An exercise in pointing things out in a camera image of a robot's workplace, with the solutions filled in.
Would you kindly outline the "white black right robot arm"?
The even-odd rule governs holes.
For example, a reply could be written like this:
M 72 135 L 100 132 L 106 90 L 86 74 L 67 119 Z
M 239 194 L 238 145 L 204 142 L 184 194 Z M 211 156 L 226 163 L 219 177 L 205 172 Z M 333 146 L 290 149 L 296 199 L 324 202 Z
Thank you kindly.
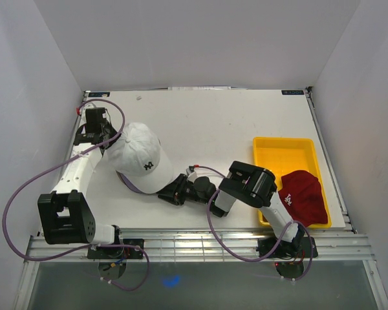
M 211 203 L 210 212 L 227 216 L 235 202 L 258 209 L 269 222 L 275 241 L 279 242 L 276 255 L 295 256 L 303 248 L 304 229 L 292 218 L 282 203 L 272 203 L 277 192 L 275 175 L 268 169 L 234 161 L 228 175 L 215 185 L 207 176 L 197 176 L 193 165 L 157 193 L 158 198 L 173 205 L 185 201 Z

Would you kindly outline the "white baseball cap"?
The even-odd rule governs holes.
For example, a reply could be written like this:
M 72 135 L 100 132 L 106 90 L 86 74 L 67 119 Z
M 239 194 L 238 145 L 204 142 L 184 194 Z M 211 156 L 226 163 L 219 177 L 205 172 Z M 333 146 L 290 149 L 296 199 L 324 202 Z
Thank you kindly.
M 105 153 L 115 171 L 145 194 L 154 194 L 174 180 L 172 163 L 159 138 L 143 123 L 126 124 Z

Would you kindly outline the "lavender LA baseball cap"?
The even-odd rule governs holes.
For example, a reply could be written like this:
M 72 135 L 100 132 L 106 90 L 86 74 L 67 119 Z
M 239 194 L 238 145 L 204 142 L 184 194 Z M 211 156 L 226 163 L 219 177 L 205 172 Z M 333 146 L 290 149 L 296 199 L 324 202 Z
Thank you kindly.
M 133 185 L 122 173 L 116 171 L 117 176 L 119 177 L 120 181 L 132 192 L 138 193 L 138 194 L 145 194 L 145 192 L 142 192 L 140 189 L 138 189 L 135 185 Z

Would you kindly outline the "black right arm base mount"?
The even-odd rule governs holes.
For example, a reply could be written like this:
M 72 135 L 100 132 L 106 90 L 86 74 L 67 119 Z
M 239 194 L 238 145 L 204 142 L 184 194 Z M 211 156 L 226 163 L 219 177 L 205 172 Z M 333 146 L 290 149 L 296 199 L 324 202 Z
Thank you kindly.
M 277 239 L 274 237 L 271 238 L 260 238 L 257 241 L 256 251 L 259 253 L 259 256 L 262 257 L 266 255 L 275 245 Z M 281 241 L 277 246 L 275 251 L 268 256 L 269 258 L 280 258 L 280 259 L 291 259 L 291 258 L 309 258 L 311 251 L 313 251 L 313 257 L 318 257 L 318 250 L 316 247 L 315 240 L 313 237 L 304 237 L 297 247 L 293 247 L 287 242 Z

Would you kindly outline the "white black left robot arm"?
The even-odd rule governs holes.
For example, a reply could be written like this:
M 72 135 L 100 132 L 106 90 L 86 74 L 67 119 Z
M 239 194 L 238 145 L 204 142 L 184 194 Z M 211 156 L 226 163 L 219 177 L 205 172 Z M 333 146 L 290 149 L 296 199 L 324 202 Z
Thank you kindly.
M 123 253 L 124 242 L 118 238 L 117 226 L 97 223 L 86 200 L 94 170 L 112 143 L 88 149 L 115 134 L 117 131 L 107 119 L 105 108 L 85 109 L 70 154 L 71 158 L 76 156 L 77 159 L 66 165 L 51 193 L 41 194 L 38 198 L 39 217 L 47 243 L 100 244 L 110 258 Z

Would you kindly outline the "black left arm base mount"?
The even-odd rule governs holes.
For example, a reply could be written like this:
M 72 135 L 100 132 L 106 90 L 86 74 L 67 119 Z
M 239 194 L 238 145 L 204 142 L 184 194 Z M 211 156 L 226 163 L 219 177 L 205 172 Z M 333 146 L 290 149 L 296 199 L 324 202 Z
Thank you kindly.
M 123 239 L 122 244 L 131 245 L 131 247 L 98 247 L 87 251 L 87 258 L 93 260 L 121 260 L 132 259 L 139 260 L 144 257 L 141 250 L 144 248 L 145 240 L 142 238 Z

